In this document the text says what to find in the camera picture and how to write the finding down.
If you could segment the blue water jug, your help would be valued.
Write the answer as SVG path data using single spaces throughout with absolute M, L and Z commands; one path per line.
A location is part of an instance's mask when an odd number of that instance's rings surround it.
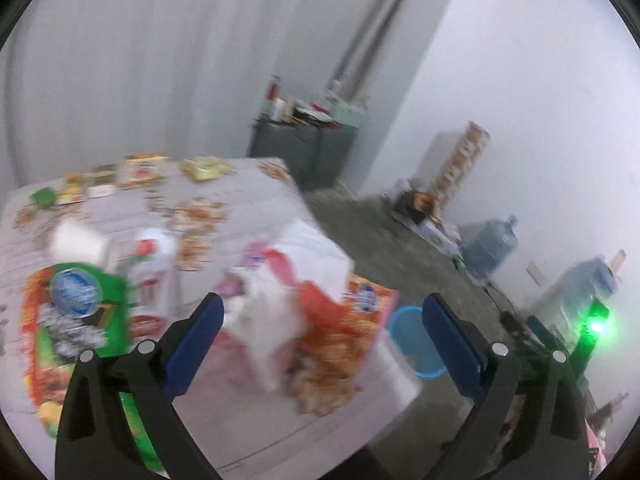
M 489 220 L 469 243 L 463 245 L 462 262 L 472 281 L 477 284 L 489 282 L 506 258 L 518 247 L 518 238 L 514 233 L 517 224 L 515 216 L 506 220 Z
M 610 267 L 600 258 L 576 263 L 533 303 L 530 314 L 566 344 L 578 338 L 578 323 L 593 300 L 608 300 L 617 292 Z

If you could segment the blue plastic basin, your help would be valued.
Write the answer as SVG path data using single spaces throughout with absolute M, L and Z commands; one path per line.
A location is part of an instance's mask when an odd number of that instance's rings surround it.
M 446 372 L 446 366 L 423 326 L 420 307 L 400 307 L 390 317 L 387 328 L 416 376 L 432 379 Z

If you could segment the green potato chip bag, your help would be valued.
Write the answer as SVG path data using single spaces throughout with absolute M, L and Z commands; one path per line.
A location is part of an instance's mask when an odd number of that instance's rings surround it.
M 58 435 L 70 376 L 81 351 L 119 356 L 138 339 L 159 337 L 164 318 L 140 314 L 126 278 L 79 262 L 41 269 L 24 287 L 24 383 L 44 431 Z

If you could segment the white red-capped drink bottle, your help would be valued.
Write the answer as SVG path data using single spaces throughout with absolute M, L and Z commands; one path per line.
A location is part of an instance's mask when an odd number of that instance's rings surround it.
M 160 228 L 142 230 L 128 260 L 128 326 L 132 340 L 160 339 L 179 307 L 178 243 Z

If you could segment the white paper napkin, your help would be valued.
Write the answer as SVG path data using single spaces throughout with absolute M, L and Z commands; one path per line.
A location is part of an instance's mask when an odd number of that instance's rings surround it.
M 222 328 L 244 348 L 257 385 L 267 392 L 281 381 L 277 354 L 309 325 L 299 295 L 312 285 L 339 302 L 354 270 L 344 250 L 319 229 L 293 220 L 272 242 L 255 242 L 216 288 L 224 298 Z

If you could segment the tall printed cardboard box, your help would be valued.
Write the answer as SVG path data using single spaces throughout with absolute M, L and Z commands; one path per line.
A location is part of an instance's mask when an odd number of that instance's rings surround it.
M 475 167 L 490 141 L 490 134 L 469 122 L 454 150 L 442 165 L 431 192 L 437 198 L 439 208 L 444 208 L 457 195 L 460 186 Z

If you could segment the pink orange chip bag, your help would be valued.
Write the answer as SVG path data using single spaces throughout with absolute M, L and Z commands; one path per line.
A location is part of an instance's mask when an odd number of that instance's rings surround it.
M 314 283 L 297 287 L 297 305 L 308 324 L 296 342 L 286 392 L 303 414 L 323 417 L 352 402 L 356 375 L 378 340 L 399 292 L 352 274 L 340 300 Z

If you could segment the small white box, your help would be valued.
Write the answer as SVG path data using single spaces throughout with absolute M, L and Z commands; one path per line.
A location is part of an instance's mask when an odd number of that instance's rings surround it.
M 90 198 L 112 196 L 116 193 L 117 186 L 111 183 L 89 186 L 87 195 Z

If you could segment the small yellow snack packet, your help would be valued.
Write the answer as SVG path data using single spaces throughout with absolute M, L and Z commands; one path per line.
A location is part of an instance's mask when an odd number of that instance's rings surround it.
M 56 203 L 64 206 L 83 202 L 86 198 L 86 183 L 87 178 L 84 174 L 79 172 L 66 174 L 62 188 L 58 191 Z

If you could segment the orange snack packet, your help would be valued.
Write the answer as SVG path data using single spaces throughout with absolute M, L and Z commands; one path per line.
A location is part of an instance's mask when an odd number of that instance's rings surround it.
M 162 154 L 137 154 L 125 158 L 119 169 L 120 188 L 141 188 L 164 180 L 167 157 Z

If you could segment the dark grey cabinet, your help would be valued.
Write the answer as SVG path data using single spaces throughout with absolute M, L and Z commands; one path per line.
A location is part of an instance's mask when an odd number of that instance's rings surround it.
M 358 129 L 351 126 L 294 126 L 257 119 L 247 156 L 283 160 L 297 186 L 314 192 L 336 183 L 357 136 Z

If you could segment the mint green box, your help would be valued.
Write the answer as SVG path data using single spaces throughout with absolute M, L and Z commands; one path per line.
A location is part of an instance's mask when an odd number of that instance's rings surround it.
M 334 122 L 352 128 L 361 128 L 366 116 L 365 107 L 343 101 L 336 102 L 331 112 Z

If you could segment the red thermos bottle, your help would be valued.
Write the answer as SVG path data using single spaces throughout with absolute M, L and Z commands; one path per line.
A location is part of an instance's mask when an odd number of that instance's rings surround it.
M 280 91 L 280 77 L 277 75 L 272 75 L 269 83 L 269 87 L 266 93 L 266 99 L 271 102 L 277 99 Z

